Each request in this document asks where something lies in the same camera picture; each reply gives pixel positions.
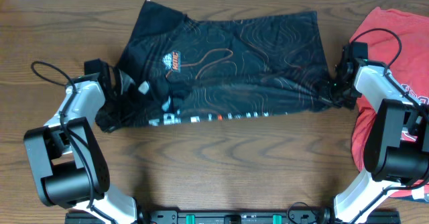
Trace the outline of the black orange-patterned jersey shirt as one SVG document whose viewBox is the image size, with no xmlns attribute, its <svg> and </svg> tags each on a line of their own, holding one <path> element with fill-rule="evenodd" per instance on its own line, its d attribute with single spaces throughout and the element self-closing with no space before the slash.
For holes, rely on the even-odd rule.
<svg viewBox="0 0 429 224">
<path fill-rule="evenodd" d="M 145 1 L 96 116 L 104 132 L 328 109 L 330 76 L 313 11 L 197 21 Z"/>
</svg>

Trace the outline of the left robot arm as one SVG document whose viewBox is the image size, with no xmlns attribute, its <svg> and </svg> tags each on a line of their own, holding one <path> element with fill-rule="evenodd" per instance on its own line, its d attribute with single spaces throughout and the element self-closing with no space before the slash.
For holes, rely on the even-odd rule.
<svg viewBox="0 0 429 224">
<path fill-rule="evenodd" d="M 110 183 L 92 131 L 112 89 L 111 67 L 85 66 L 84 76 L 68 78 L 64 87 L 66 97 L 55 115 L 23 137 L 41 202 L 85 211 L 105 223 L 143 223 L 136 200 Z"/>
</svg>

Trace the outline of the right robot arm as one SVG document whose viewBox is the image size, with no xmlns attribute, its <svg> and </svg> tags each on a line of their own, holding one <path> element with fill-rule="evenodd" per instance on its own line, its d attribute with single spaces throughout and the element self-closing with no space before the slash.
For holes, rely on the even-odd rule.
<svg viewBox="0 0 429 224">
<path fill-rule="evenodd" d="M 368 59 L 368 46 L 343 48 L 328 91 L 332 105 L 351 108 L 365 97 L 376 112 L 364 147 L 364 167 L 334 198 L 334 220 L 364 223 L 387 197 L 428 183 L 428 106 L 407 92 L 387 65 Z"/>
</svg>

